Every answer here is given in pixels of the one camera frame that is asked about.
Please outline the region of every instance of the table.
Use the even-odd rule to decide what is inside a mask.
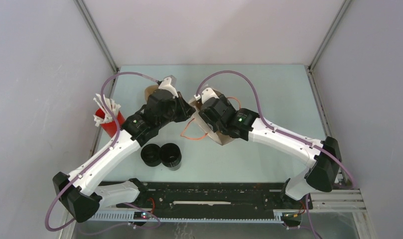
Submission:
[[[158,80],[173,75],[176,89],[185,100],[195,94],[202,80],[221,70],[234,70],[247,76],[256,87],[265,117],[282,127],[305,136],[324,139],[325,134],[303,65],[162,65],[123,66],[120,72],[134,71]],[[112,98],[121,104],[127,117],[145,104],[144,89],[154,84],[139,76],[123,75],[114,85]],[[240,100],[243,108],[257,112],[253,92],[239,76],[222,74],[207,82],[226,96]],[[149,143],[162,146],[177,144],[182,153],[181,167],[168,170],[163,165],[146,166],[139,151],[124,159],[105,181],[138,178],[153,182],[284,182],[305,166],[296,158],[265,145],[242,139],[220,146],[209,138],[191,141],[180,137],[186,122],[170,123]],[[195,124],[186,132],[191,137],[203,135]],[[103,132],[99,149],[109,141]]]

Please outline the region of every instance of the red container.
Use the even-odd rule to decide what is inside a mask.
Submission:
[[[98,109],[95,113],[96,116],[104,119],[105,118],[105,113],[103,112],[102,109]],[[118,122],[119,122],[119,127],[122,126],[122,124],[125,122],[124,116],[121,114],[121,111],[118,113]],[[116,124],[115,121],[112,121],[110,123],[102,123],[100,126],[108,133],[110,138],[115,136],[116,133]]]

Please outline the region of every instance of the black cup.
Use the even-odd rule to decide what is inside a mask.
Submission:
[[[160,148],[160,160],[170,170],[178,170],[181,166],[181,150],[174,143],[167,143]]]
[[[160,147],[157,144],[147,144],[141,150],[141,158],[147,166],[156,167],[160,164]]]

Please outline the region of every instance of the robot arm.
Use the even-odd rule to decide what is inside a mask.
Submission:
[[[159,130],[170,122],[182,122],[191,117],[195,109],[189,106],[174,88],[175,78],[166,77],[158,89],[148,96],[147,104],[123,123],[114,145],[112,140],[87,162],[68,175],[59,172],[53,177],[56,193],[73,178],[78,179],[61,196],[60,201],[77,222],[88,220],[100,207],[123,202],[134,202],[146,190],[137,179],[122,184],[98,186],[106,175],[124,158],[137,151]],[[82,169],[101,158],[87,171]]]
[[[211,88],[204,89],[201,98],[198,100],[202,103],[199,116],[213,132],[277,148],[294,155],[306,166],[306,170],[286,181],[282,195],[300,200],[305,194],[314,190],[332,191],[339,166],[318,149],[285,133],[300,137],[311,142],[312,145],[325,148],[340,159],[339,147],[335,139],[327,137],[325,141],[320,141],[296,134],[266,121],[274,128],[272,130],[259,118],[258,113],[244,108],[235,110],[224,95]]]

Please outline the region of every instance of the red wire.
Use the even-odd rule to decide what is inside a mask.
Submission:
[[[301,213],[301,214],[303,214],[303,213],[305,213],[305,205],[302,201],[299,201],[299,202],[302,204],[302,207],[304,208],[304,211],[302,211],[302,213]]]
[[[151,209],[151,213],[153,213],[154,212],[154,208],[156,207],[156,204],[154,203],[154,199],[153,198],[149,198],[149,199],[147,199],[147,201],[151,201],[152,203],[153,203],[153,208]]]

